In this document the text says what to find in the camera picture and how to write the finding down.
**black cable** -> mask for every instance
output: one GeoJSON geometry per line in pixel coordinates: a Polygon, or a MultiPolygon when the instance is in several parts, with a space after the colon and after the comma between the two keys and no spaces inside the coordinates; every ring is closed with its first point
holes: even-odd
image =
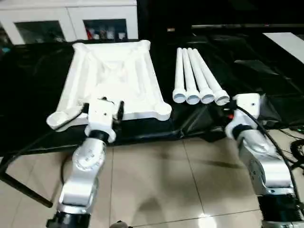
{"type": "MultiPolygon", "coordinates": [[[[258,125],[260,131],[262,131],[263,134],[265,134],[269,138],[269,140],[273,143],[273,145],[276,148],[277,153],[283,158],[286,166],[289,169],[289,173],[290,173],[290,177],[291,177],[291,182],[292,182],[292,184],[294,186],[295,197],[297,198],[298,203],[301,204],[300,195],[299,195],[299,192],[298,192],[298,188],[296,186],[294,174],[292,173],[291,167],[290,167],[290,165],[288,163],[288,159],[283,154],[283,152],[282,152],[281,148],[279,147],[279,145],[276,143],[276,141],[273,139],[273,137],[271,137],[271,135],[266,131],[266,129],[263,127],[263,125],[254,116],[252,116],[249,112],[247,112],[242,107],[237,106],[237,109],[240,110],[240,111],[242,111],[243,113],[245,113],[248,117],[250,117],[250,119],[252,119],[258,125]]],[[[304,210],[302,208],[300,208],[299,210],[304,215],[304,210]]]]}
{"type": "Polygon", "coordinates": [[[75,115],[72,119],[69,119],[67,121],[65,121],[64,123],[62,123],[61,125],[59,125],[58,127],[48,131],[47,133],[45,133],[44,135],[42,135],[41,137],[35,139],[33,142],[29,143],[28,145],[26,145],[25,147],[23,147],[21,150],[19,150],[13,157],[11,157],[4,165],[2,165],[0,167],[0,173],[3,173],[6,171],[6,169],[8,168],[8,166],[15,161],[19,156],[23,155],[24,153],[26,153],[30,148],[32,148],[34,145],[36,145],[37,143],[39,143],[40,141],[44,140],[45,138],[47,138],[48,136],[50,136],[51,134],[53,134],[54,132],[56,132],[57,130],[59,130],[60,128],[66,126],[67,124],[69,124],[70,122],[72,122],[73,120],[75,120],[78,116],[80,116],[82,114],[82,112],[84,112],[85,109],[87,109],[87,105],[84,105],[83,108],[81,109],[81,111],[75,115]]]}
{"type": "Polygon", "coordinates": [[[288,132],[286,132],[286,131],[283,131],[283,130],[281,130],[281,129],[279,129],[279,131],[282,132],[282,133],[284,133],[284,134],[286,134],[286,135],[288,135],[288,136],[290,136],[290,137],[293,137],[294,139],[304,140],[303,138],[294,136],[294,135],[292,135],[292,134],[290,134],[290,133],[288,133],[288,132]]]}
{"type": "Polygon", "coordinates": [[[293,156],[298,160],[304,163],[304,154],[303,154],[304,140],[296,140],[290,144],[290,151],[293,156]]]}
{"type": "MultiPolygon", "coordinates": [[[[291,159],[289,159],[289,158],[286,158],[290,163],[292,163],[292,164],[296,164],[296,162],[295,161],[293,161],[293,160],[291,160],[291,159]]],[[[297,168],[301,168],[302,170],[304,170],[304,166],[302,166],[302,165],[299,165],[297,168]]]]}
{"type": "Polygon", "coordinates": [[[64,180],[64,168],[65,168],[66,162],[69,160],[70,157],[72,157],[72,154],[68,154],[64,158],[64,160],[62,161],[61,166],[60,166],[60,181],[61,181],[62,185],[64,185],[64,183],[65,183],[65,180],[64,180]]]}
{"type": "Polygon", "coordinates": [[[286,150],[282,150],[282,151],[284,151],[284,152],[286,152],[286,153],[289,153],[289,154],[293,154],[293,153],[291,153],[290,151],[286,151],[286,150]]]}

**white pipe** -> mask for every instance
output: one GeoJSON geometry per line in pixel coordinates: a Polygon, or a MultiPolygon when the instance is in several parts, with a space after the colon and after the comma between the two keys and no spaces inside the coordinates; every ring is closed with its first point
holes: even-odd
{"type": "Polygon", "coordinates": [[[214,77],[213,73],[208,68],[204,59],[200,55],[197,49],[194,49],[194,53],[199,62],[199,66],[205,76],[206,81],[208,82],[209,87],[212,89],[214,93],[214,100],[217,105],[225,105],[229,102],[229,95],[222,87],[219,85],[218,81],[214,77]]]}
{"type": "Polygon", "coordinates": [[[200,70],[200,66],[198,64],[197,58],[195,57],[193,50],[191,48],[188,48],[188,55],[190,57],[190,62],[192,66],[192,70],[195,75],[196,83],[199,87],[199,97],[200,101],[203,104],[209,104],[212,101],[214,101],[214,94],[212,90],[209,88],[207,81],[200,70]]]}
{"type": "Polygon", "coordinates": [[[183,103],[186,100],[186,90],[184,83],[184,70],[182,65],[182,51],[179,47],[176,53],[175,66],[175,87],[172,93],[173,101],[183,103]]]}
{"type": "Polygon", "coordinates": [[[190,105],[195,105],[200,102],[200,94],[196,89],[195,80],[193,76],[193,72],[191,69],[191,64],[188,56],[187,49],[182,49],[182,60],[184,63],[184,70],[185,70],[185,81],[186,81],[186,101],[190,105]]]}

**black table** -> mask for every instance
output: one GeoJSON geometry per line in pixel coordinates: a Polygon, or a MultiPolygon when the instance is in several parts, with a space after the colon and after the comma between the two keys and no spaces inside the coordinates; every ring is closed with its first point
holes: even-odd
{"type": "MultiPolygon", "coordinates": [[[[3,98],[0,156],[12,156],[49,131],[46,118],[56,110],[59,102],[74,53],[71,45],[16,46],[0,62],[3,98]]],[[[193,136],[214,141],[225,137],[223,127],[227,120],[221,107],[173,102],[177,47],[197,48],[230,96],[259,93],[262,97],[259,119],[268,129],[304,125],[304,65],[263,34],[170,38],[152,41],[150,50],[163,99],[172,106],[170,119],[164,122],[156,119],[124,121],[115,144],[193,136]]],[[[52,134],[28,153],[75,148],[84,136],[84,126],[71,127],[52,134]]],[[[2,180],[11,185],[17,181],[2,180]]]]}

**robotic arm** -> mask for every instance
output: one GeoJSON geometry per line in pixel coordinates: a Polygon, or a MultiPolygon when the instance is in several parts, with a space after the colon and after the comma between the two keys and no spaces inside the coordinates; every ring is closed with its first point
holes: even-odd
{"type": "MultiPolygon", "coordinates": [[[[255,118],[259,116],[258,94],[240,94],[234,99],[238,107],[255,118]]],[[[91,99],[85,129],[87,138],[73,154],[72,174],[62,188],[57,213],[48,220],[47,227],[89,226],[98,189],[97,176],[105,162],[106,142],[115,140],[113,121],[122,120],[123,105],[121,102],[117,111],[114,103],[106,98],[91,99]]],[[[263,228],[304,228],[291,173],[277,155],[275,146],[257,130],[257,124],[237,109],[225,132],[237,141],[240,159],[248,168],[264,217],[263,228]]],[[[128,228],[123,222],[111,227],[128,228]]]]}
{"type": "MultiPolygon", "coordinates": [[[[258,94],[239,94],[234,100],[237,106],[258,117],[258,94]]],[[[262,227],[304,228],[290,171],[277,155],[275,146],[257,130],[257,124],[237,109],[225,132],[237,141],[239,157],[248,168],[264,217],[262,227]]]]}
{"type": "MultiPolygon", "coordinates": [[[[87,138],[73,154],[72,173],[62,188],[57,213],[47,221],[47,227],[89,227],[98,189],[97,177],[105,162],[106,142],[111,143],[116,138],[113,121],[117,124],[122,120],[123,105],[121,102],[117,110],[114,103],[105,97],[91,99],[85,129],[87,138]]],[[[116,227],[128,226],[120,222],[116,227]]]]}

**floor tile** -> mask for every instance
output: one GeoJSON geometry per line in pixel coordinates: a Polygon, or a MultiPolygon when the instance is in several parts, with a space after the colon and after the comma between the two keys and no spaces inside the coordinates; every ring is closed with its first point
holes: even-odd
{"type": "MultiPolygon", "coordinates": [[[[35,155],[21,156],[9,166],[7,173],[19,180],[21,183],[27,184],[35,161],[35,155]]],[[[10,228],[21,198],[22,193],[0,181],[1,227],[10,228]]]]}
{"type": "Polygon", "coordinates": [[[182,141],[114,147],[111,222],[135,226],[201,214],[182,141]]]}
{"type": "MultiPolygon", "coordinates": [[[[91,217],[90,227],[109,227],[112,151],[112,148],[107,150],[107,160],[103,171],[99,175],[99,194],[91,217]]],[[[47,220],[53,218],[62,188],[59,179],[60,165],[65,156],[66,153],[59,152],[38,155],[38,160],[28,181],[28,186],[45,198],[53,201],[54,206],[49,209],[29,197],[22,197],[13,222],[13,228],[45,227],[47,220]]],[[[68,176],[71,161],[66,166],[68,168],[65,169],[65,176],[68,176]]]]}
{"type": "Polygon", "coordinates": [[[201,164],[223,167],[243,167],[238,156],[237,143],[229,138],[207,142],[200,138],[184,140],[187,153],[201,164]]]}
{"type": "MultiPolygon", "coordinates": [[[[304,138],[303,134],[291,131],[289,129],[284,129],[285,132],[290,133],[291,135],[294,135],[296,137],[300,137],[300,138],[304,138]]],[[[282,150],[285,150],[287,152],[284,152],[284,155],[293,160],[293,161],[297,161],[296,158],[294,158],[294,156],[290,153],[290,143],[295,141],[296,139],[293,137],[290,137],[282,132],[280,132],[279,130],[271,130],[270,131],[271,136],[274,138],[274,140],[279,144],[280,148],[282,150]]],[[[303,175],[303,170],[300,168],[296,168],[295,170],[293,170],[293,174],[295,177],[295,181],[298,187],[298,192],[300,194],[301,200],[304,200],[304,175],[303,175]]]]}
{"type": "Polygon", "coordinates": [[[185,147],[205,215],[259,209],[247,169],[238,165],[238,161],[233,164],[237,159],[236,149],[229,147],[227,140],[217,141],[215,145],[200,140],[195,141],[195,146],[185,142],[185,147]]]}
{"type": "Polygon", "coordinates": [[[143,228],[260,228],[259,211],[243,212],[231,215],[198,218],[184,221],[143,226],[143,228]]]}

